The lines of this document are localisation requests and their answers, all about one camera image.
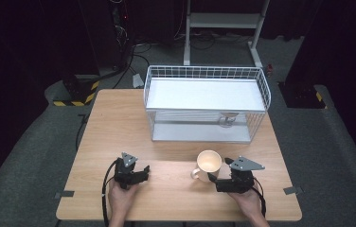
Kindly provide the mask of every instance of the human hand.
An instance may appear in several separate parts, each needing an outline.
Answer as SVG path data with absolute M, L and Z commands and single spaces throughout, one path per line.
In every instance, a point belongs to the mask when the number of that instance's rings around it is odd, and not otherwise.
M 266 218 L 261 214 L 260 199 L 258 193 L 254 190 L 248 190 L 244 193 L 227 193 L 237 205 L 240 207 L 242 213 L 249 218 L 252 226 L 264 227 L 269 226 Z
M 125 190 L 114 179 L 109 182 L 108 200 L 112 210 L 110 227 L 123 226 L 138 187 L 139 184 L 134 184 L 129 190 Z

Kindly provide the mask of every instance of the coffee mug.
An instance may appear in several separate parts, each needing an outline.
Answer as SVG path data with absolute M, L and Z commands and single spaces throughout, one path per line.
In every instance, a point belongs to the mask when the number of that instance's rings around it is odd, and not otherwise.
M 204 150 L 198 155 L 196 168 L 192 170 L 190 176 L 203 182 L 210 182 L 207 173 L 219 176 L 222 166 L 222 157 L 214 150 Z

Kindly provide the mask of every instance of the yellow and black hazard tape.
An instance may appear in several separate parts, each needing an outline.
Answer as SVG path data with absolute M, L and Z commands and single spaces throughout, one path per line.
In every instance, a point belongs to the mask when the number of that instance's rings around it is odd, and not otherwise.
M 98 81 L 93 83 L 89 96 L 84 100 L 54 100 L 55 106 L 87 106 L 95 97 L 96 89 L 98 88 Z
M 316 92 L 316 97 L 317 97 L 317 100 L 322 104 L 322 106 L 324 105 L 325 108 L 324 109 L 327 109 L 328 106 L 325 104 L 325 102 L 323 101 L 323 97 L 320 95 L 319 92 Z

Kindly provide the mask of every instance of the black cable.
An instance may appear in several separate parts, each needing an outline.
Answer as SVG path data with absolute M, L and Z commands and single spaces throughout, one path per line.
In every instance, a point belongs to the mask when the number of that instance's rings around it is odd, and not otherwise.
M 146 61 L 146 63 L 148 64 L 148 67 L 151 65 L 150 63 L 149 63 L 149 61 L 145 58 L 145 57 L 143 57 L 143 56 L 141 56 L 141 55 L 135 55 L 135 54 L 133 54 L 135 57 L 139 57 L 139 58 L 142 58 L 143 60 L 145 60 Z
M 124 70 L 126 69 L 126 67 L 127 67 L 126 65 L 125 65 L 125 66 L 122 66 L 122 67 L 118 68 L 118 70 L 116 70 L 116 71 L 113 72 L 113 73 L 109 73 L 109 74 L 106 74 L 106 75 L 104 75 L 104 76 L 101 76 L 101 77 L 98 77 L 98 78 L 94 78 L 94 79 L 88 79 L 88 80 L 86 80 L 85 82 L 87 82 L 87 83 L 94 83 L 94 82 L 100 81 L 100 80 L 102 80 L 102 79 L 108 79 L 108 78 L 114 77 L 114 76 L 120 74 L 122 71 L 124 71 Z
M 58 227 L 58 226 L 60 226 L 60 223 L 61 223 L 61 220 L 60 220 L 60 219 L 58 219 L 58 220 L 57 220 L 57 223 L 55 223 L 55 226 L 54 226 L 54 227 Z
M 79 142 L 80 131 L 83 128 L 83 125 L 87 123 L 87 120 L 89 119 L 90 114 L 87 115 L 87 117 L 86 117 L 86 114 L 78 114 L 78 116 L 82 116 L 82 119 L 81 119 L 81 122 L 80 122 L 80 127 L 79 127 L 78 132 L 77 132 L 76 140 L 75 140 L 75 148 L 76 148 L 77 151 L 78 151 L 78 147 L 79 147 L 78 142 Z
M 108 227 L 109 224 L 108 217 L 107 217 L 107 195 L 106 195 L 107 183 L 114 177 L 112 177 L 110 180 L 107 180 L 107 178 L 108 178 L 108 174 L 110 173 L 110 170 L 113 168 L 115 164 L 116 164 L 116 160 L 111 163 L 110 167 L 108 167 L 107 172 L 104 176 L 103 186 L 101 188 L 101 204 L 103 210 L 104 224 L 106 227 Z
M 142 53 L 145 53 L 145 52 L 149 51 L 149 50 L 152 48 L 152 44 L 150 44 L 150 43 L 141 44 L 141 45 L 148 45 L 149 48 L 147 48 L 147 49 L 145 49 L 145 50 L 142 50 L 142 51 L 134 52 L 134 54 L 142 54 Z
M 209 42 L 209 41 L 211 41 L 211 44 L 210 44 L 209 46 L 207 46 L 207 47 L 197 47 L 197 46 L 195 46 L 194 44 L 190 43 L 190 46 L 191 46 L 192 48 L 194 48 L 194 49 L 197 49 L 197 50 L 207 50 L 207 49 L 211 48 L 211 47 L 216 43 L 216 39 L 214 39 L 213 36 L 202 36 L 201 38 L 202 38 L 202 39 L 200 39 L 200 38 L 198 37 L 196 40 L 199 41 L 199 42 Z
M 245 38 L 244 36 L 239 35 L 239 36 L 238 36 L 237 38 L 235 38 L 234 40 L 230 40 L 230 41 L 219 40 L 219 39 L 222 39 L 222 38 L 225 38 L 225 37 L 231 38 L 231 37 L 229 37 L 229 36 L 217 37 L 217 38 L 215 38 L 215 39 L 216 39 L 216 43 L 217 43 L 217 44 L 239 44 L 239 43 L 242 43 L 242 42 L 249 41 L 249 39 L 252 38 L 251 36 L 248 36 L 247 38 Z
M 129 61 L 128 66 L 126 67 L 124 73 L 122 74 L 122 76 L 118 79 L 118 81 L 116 82 L 116 84 L 114 85 L 113 89 L 115 89 L 115 87 L 119 84 L 119 82 L 121 82 L 122 78 L 125 76 L 125 74 L 128 72 L 129 68 L 131 67 L 132 61 L 134 60 L 134 48 L 132 50 L 132 55 L 131 55 L 131 60 Z
M 263 192 L 263 187 L 261 186 L 260 182 L 254 178 L 254 180 L 258 183 L 258 185 L 260 186 L 260 190 L 261 190 L 261 194 L 260 192 L 255 189 L 255 187 L 251 187 L 252 190 L 254 190 L 257 194 L 258 194 L 258 198 L 261 201 L 261 214 L 266 217 L 266 200 L 264 199 L 264 192 Z
M 185 8 L 185 0 L 182 0 L 182 13 L 181 13 L 181 20 L 179 22 L 179 26 L 178 26 L 178 29 L 177 31 L 175 32 L 175 35 L 174 35 L 174 39 L 177 37 L 177 35 L 179 34 L 179 32 L 181 31 L 181 28 L 182 28 L 182 24 L 184 23 L 184 15 L 185 15 L 185 11 L 186 11 L 186 8 Z
M 132 72 L 133 74 L 137 74 L 136 70 L 134 70 L 132 67 L 129 67 L 129 69 L 131 70 L 131 72 Z

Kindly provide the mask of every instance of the wooden tabletop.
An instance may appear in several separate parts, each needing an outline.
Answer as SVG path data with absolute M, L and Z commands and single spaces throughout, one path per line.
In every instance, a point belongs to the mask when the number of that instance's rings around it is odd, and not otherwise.
M 96 97 L 80 147 L 62 197 L 59 219 L 103 219 L 101 187 L 110 164 L 121 152 L 138 158 L 134 171 L 151 167 L 149 180 L 141 183 L 127 220 L 244 220 L 236 203 L 215 184 L 190 178 L 197 155 L 217 151 L 223 158 L 240 155 L 263 166 L 254 176 L 264 189 L 268 220 L 300 220 L 302 213 L 285 166 L 269 115 L 266 114 L 250 145 L 201 142 L 153 142 L 143 103 L 143 90 L 101 90 Z M 219 178 L 229 178 L 222 165 Z

